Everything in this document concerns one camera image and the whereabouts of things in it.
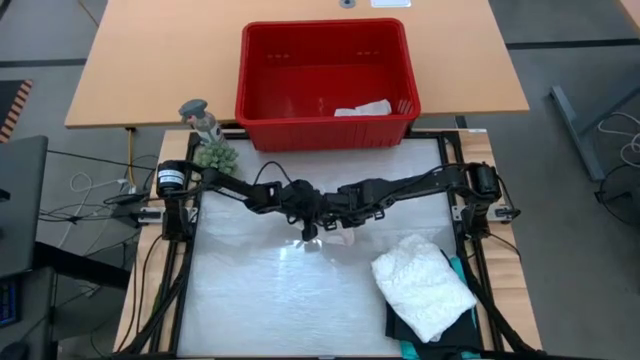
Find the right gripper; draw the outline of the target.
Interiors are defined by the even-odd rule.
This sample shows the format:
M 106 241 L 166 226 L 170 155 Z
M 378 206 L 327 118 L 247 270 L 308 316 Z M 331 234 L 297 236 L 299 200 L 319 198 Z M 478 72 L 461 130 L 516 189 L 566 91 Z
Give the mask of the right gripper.
M 326 209 L 323 227 L 326 231 L 362 226 L 369 219 L 385 218 L 386 181 L 366 179 L 341 186 L 336 192 L 324 194 Z

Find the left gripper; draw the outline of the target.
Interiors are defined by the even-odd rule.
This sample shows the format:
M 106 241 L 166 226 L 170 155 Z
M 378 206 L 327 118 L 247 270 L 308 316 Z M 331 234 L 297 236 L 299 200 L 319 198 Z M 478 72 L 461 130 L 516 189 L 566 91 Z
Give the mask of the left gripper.
M 281 210 L 287 223 L 303 223 L 302 240 L 307 242 L 318 236 L 318 226 L 324 225 L 323 215 L 326 209 L 324 195 L 306 180 L 295 180 L 283 187 L 279 194 Z

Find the small pinkish white garment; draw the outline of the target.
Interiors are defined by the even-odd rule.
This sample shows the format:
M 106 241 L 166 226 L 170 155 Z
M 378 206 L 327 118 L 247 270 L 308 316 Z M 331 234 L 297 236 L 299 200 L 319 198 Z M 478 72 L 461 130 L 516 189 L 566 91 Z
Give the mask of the small pinkish white garment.
M 318 239 L 326 244 L 352 246 L 355 242 L 354 230 L 338 228 L 336 230 L 323 230 L 319 233 Z

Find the black jacket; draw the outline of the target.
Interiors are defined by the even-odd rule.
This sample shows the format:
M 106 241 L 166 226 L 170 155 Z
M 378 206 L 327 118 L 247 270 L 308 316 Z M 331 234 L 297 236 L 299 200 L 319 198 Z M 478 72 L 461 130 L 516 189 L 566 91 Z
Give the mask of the black jacket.
M 433 246 L 396 249 L 373 264 L 387 307 L 385 335 L 415 347 L 426 359 L 448 348 L 481 346 L 474 308 L 460 259 Z

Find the thin plain white cloth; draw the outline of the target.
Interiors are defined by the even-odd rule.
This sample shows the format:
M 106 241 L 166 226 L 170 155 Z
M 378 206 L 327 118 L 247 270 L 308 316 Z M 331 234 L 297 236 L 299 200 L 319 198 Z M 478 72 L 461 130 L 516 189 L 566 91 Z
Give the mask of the thin plain white cloth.
M 338 108 L 334 112 L 335 117 L 352 116 L 387 116 L 392 113 L 391 104 L 383 99 L 376 102 L 367 103 L 355 108 Z

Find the teal garment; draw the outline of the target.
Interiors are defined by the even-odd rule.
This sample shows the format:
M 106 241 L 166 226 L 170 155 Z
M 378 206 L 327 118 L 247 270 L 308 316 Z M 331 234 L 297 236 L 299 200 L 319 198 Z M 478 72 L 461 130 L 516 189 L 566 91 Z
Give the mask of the teal garment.
M 403 315 L 387 311 L 386 335 L 398 340 L 403 360 L 467 360 L 482 347 L 475 298 L 461 261 L 440 255 Z

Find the red plastic laundry bin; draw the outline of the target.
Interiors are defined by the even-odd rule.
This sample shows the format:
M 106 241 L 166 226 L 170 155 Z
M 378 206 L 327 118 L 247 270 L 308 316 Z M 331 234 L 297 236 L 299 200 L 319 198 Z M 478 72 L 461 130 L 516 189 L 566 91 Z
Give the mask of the red plastic laundry bin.
M 334 116 L 383 99 L 390 115 Z M 253 22 L 243 30 L 235 118 L 258 151 L 392 147 L 420 112 L 397 19 Z

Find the green potted succulent plant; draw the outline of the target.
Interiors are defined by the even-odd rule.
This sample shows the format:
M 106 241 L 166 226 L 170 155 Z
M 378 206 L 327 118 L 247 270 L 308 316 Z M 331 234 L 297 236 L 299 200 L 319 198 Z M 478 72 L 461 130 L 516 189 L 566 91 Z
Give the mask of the green potted succulent plant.
M 195 150 L 193 161 L 199 166 L 215 168 L 224 174 L 233 175 L 237 169 L 238 156 L 236 149 L 227 143 L 211 143 L 200 145 Z

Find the clear spray bottle grey head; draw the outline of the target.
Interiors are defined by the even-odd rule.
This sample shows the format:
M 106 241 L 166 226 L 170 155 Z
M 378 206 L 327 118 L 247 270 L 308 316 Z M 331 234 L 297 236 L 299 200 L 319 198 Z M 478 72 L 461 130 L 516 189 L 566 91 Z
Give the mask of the clear spray bottle grey head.
M 199 136 L 203 145 L 223 144 L 226 138 L 215 116 L 207 111 L 208 103 L 203 99 L 192 99 L 179 109 L 181 122 L 189 125 Z

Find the orange wooden desk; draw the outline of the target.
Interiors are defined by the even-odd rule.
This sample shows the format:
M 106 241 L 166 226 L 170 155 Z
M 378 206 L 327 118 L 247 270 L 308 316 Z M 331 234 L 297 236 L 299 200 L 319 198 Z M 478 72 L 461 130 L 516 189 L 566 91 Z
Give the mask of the orange wooden desk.
M 640 32 L 640 0 L 618 0 L 618 2 L 634 28 Z
M 176 125 L 186 101 L 235 115 L 241 33 L 257 21 L 395 18 L 427 115 L 525 112 L 529 105 L 488 0 L 108 0 L 65 124 Z

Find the grey metal desk leg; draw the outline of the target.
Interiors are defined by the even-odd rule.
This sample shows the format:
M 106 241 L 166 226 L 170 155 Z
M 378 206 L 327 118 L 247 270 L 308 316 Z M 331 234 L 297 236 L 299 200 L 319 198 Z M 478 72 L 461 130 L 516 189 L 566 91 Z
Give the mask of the grey metal desk leg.
M 640 70 L 618 80 L 586 114 L 575 111 L 561 86 L 552 86 L 549 95 L 564 120 L 589 177 L 592 181 L 603 180 L 605 173 L 596 153 L 593 132 L 603 120 L 640 95 Z

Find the dark grey laptop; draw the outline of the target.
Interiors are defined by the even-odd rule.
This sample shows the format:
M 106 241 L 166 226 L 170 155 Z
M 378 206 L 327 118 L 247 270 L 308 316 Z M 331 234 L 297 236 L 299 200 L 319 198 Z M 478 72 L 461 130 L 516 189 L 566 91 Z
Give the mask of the dark grey laptop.
M 42 135 L 0 144 L 0 278 L 31 268 L 47 147 Z

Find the black orange striped mat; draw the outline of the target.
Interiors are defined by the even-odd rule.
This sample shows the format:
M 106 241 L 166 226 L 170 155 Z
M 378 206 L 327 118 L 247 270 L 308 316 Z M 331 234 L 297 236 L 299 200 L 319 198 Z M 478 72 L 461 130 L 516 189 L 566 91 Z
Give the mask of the black orange striped mat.
M 31 79 L 0 81 L 0 143 L 7 143 L 33 87 Z

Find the black aluminium table frame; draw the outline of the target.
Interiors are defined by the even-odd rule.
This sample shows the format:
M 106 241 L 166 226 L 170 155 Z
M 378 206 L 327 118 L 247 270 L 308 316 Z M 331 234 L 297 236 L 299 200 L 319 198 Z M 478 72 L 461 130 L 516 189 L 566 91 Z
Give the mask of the black aluminium table frame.
M 405 138 L 438 140 L 441 152 L 448 161 L 471 160 L 490 165 L 495 163 L 489 137 L 484 129 L 417 129 L 409 132 Z M 469 268 L 523 342 L 540 349 L 541 340 L 521 261 L 516 253 L 512 227 L 492 222 L 489 228 L 492 235 L 488 239 L 466 243 L 465 250 L 473 255 L 469 259 Z M 158 239 L 161 230 L 160 225 L 149 225 L 141 232 L 135 260 L 136 269 L 130 276 L 114 345 L 116 349 L 133 341 L 137 335 L 135 322 L 148 322 L 152 318 L 154 307 L 169 293 L 182 264 L 192 258 L 191 244 L 161 243 Z M 143 347 L 144 355 L 152 353 L 160 356 L 177 350 L 178 321 L 182 316 L 187 285 L 188 277 L 184 275 L 182 289 L 176 293 L 161 322 L 151 334 L 151 339 Z

